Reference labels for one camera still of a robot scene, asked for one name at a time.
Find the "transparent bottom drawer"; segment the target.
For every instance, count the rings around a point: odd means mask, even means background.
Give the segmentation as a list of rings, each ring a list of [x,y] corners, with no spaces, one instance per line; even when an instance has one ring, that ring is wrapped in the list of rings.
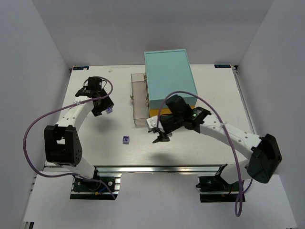
[[[146,120],[149,118],[149,96],[147,78],[144,73],[131,74],[131,90],[134,125],[136,127],[145,126]]]

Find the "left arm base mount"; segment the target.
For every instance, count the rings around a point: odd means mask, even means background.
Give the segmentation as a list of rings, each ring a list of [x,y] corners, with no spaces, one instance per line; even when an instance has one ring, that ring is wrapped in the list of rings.
[[[106,173],[95,172],[94,179],[101,180],[100,182],[93,182],[84,180],[80,177],[73,179],[70,199],[72,200],[114,200],[112,194],[117,198],[121,176],[118,174],[110,175]]]

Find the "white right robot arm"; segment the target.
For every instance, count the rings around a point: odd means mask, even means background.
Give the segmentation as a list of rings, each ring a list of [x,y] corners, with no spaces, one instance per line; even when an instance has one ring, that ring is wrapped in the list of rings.
[[[169,142],[173,131],[184,127],[212,137],[230,146],[234,154],[241,153],[245,157],[243,161],[219,167],[215,178],[225,184],[245,179],[267,184],[282,162],[277,140],[271,134],[247,133],[224,123],[214,109],[192,108],[177,94],[168,97],[163,104],[170,109],[169,114],[157,114],[146,120],[148,131],[159,134],[154,143]]]

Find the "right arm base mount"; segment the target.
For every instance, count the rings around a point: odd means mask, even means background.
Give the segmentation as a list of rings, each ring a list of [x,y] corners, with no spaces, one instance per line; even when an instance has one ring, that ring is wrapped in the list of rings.
[[[201,203],[233,203],[239,194],[239,181],[228,184],[220,176],[198,174],[195,186],[199,191]]]

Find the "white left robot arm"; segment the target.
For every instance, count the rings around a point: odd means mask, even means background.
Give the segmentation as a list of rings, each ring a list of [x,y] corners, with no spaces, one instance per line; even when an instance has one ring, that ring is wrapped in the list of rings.
[[[67,108],[66,114],[54,125],[44,129],[45,156],[49,163],[69,169],[71,172],[93,179],[95,166],[82,156],[78,131],[89,113],[97,117],[114,103],[104,89],[112,83],[99,76],[89,77],[75,94],[74,103]]]

